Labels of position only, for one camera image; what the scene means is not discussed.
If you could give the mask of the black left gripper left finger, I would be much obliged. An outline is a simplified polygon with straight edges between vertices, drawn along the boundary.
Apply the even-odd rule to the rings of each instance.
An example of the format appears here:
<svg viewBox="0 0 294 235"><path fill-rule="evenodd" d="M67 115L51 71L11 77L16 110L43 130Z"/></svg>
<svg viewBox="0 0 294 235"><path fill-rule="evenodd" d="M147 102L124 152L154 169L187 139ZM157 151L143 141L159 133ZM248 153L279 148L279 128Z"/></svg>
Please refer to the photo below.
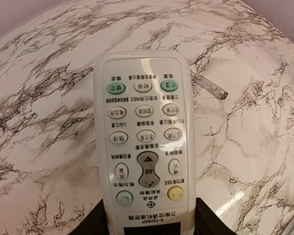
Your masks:
<svg viewBox="0 0 294 235"><path fill-rule="evenodd" d="M91 210L73 230L73 235L108 235L108 225L103 199Z"/></svg>

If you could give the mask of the white remote control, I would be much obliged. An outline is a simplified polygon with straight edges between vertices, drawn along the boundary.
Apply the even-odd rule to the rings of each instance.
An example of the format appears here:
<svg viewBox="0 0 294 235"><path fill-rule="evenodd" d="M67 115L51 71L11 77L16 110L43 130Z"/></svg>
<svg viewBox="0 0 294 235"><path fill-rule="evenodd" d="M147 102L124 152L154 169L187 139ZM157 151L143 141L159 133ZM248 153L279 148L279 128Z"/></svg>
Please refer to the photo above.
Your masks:
<svg viewBox="0 0 294 235"><path fill-rule="evenodd" d="M192 104L190 67L177 52L114 52L96 61L96 147L110 234L194 233Z"/></svg>

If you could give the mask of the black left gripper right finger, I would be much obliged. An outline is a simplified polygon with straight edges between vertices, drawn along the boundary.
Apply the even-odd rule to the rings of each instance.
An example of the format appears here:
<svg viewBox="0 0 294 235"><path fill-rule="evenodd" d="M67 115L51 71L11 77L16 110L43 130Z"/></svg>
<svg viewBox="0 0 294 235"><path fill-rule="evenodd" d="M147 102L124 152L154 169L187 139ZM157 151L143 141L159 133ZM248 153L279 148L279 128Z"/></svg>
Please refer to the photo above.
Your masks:
<svg viewBox="0 0 294 235"><path fill-rule="evenodd" d="M237 235L201 199L196 199L195 235Z"/></svg>

